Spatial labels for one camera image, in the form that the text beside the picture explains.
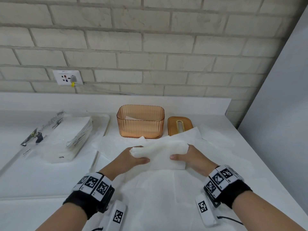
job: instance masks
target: tissue box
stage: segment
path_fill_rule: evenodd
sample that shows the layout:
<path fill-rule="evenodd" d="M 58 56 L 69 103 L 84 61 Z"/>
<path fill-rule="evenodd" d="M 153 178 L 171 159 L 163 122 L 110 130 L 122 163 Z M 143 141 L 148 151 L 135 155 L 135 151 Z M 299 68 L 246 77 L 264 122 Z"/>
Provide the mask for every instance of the tissue box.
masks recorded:
<path fill-rule="evenodd" d="M 163 135 L 165 111 L 151 105 L 123 105 L 117 113 L 120 135 L 158 139 Z"/>

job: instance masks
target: electrical outlet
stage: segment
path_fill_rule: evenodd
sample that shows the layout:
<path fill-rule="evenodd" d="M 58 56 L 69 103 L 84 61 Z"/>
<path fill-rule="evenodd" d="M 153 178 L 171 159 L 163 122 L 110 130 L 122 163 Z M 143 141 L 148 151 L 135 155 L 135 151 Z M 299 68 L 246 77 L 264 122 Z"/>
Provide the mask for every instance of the electrical outlet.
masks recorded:
<path fill-rule="evenodd" d="M 52 71 L 57 83 L 60 86 L 71 86 L 71 76 L 74 75 L 77 79 L 77 82 L 75 82 L 75 86 L 82 86 L 83 81 L 80 75 L 79 70 L 53 70 Z"/>

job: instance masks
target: ribbed container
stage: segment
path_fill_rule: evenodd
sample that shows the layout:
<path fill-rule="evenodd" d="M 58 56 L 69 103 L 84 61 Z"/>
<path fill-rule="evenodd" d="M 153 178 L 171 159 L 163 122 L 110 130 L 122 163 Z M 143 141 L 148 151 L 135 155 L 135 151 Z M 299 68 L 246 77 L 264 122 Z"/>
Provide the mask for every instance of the ribbed container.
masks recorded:
<path fill-rule="evenodd" d="M 162 107 L 127 104 L 120 107 L 116 116 L 123 137 L 158 139 L 163 135 L 165 111 Z"/>

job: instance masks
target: plastic packaging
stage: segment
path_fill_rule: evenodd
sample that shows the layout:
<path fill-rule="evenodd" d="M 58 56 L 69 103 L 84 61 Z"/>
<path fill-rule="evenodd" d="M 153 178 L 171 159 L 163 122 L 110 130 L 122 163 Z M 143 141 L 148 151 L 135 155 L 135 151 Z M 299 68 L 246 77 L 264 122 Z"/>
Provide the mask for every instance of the plastic packaging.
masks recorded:
<path fill-rule="evenodd" d="M 86 142 L 92 128 L 91 117 L 65 117 L 35 150 L 49 163 L 69 162 Z"/>
<path fill-rule="evenodd" d="M 123 105 L 117 113 L 120 135 L 127 138 L 158 139 L 163 135 L 165 112 L 151 105 Z"/>

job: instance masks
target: white table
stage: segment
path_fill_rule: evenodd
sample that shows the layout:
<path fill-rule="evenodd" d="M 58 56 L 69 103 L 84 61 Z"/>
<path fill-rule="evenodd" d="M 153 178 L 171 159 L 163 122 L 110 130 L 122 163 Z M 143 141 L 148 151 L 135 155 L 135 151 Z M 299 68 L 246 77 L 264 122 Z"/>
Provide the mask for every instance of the white table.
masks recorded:
<path fill-rule="evenodd" d="M 73 104 L 65 101 L 71 101 L 72 98 L 76 99 Z M 167 117 L 178 115 L 190 118 L 193 126 L 206 123 L 209 127 L 233 140 L 235 143 L 235 146 L 232 147 L 233 153 L 249 161 L 254 169 L 254 173 L 246 179 L 246 182 L 250 186 L 251 184 L 262 185 L 262 188 L 251 187 L 257 194 L 308 230 L 307 215 L 224 116 L 229 102 L 230 99 L 224 98 L 0 93 L 0 107 L 2 109 L 0 111 L 0 147 L 2 149 L 0 168 L 13 158 L 20 148 L 19 144 L 42 120 L 48 119 L 63 107 L 109 113 L 111 119 L 106 135 L 118 135 L 116 112 L 121 105 L 159 105 L 165 108 L 166 113 L 164 135 L 167 135 Z M 233 165 L 233 167 L 237 168 L 239 173 L 241 172 L 240 165 L 237 167 Z M 62 204 L 64 199 L 65 197 L 1 200 L 0 230 L 35 230 Z M 94 215 L 87 222 L 84 231 L 96 228 L 101 218 L 102 214 Z"/>

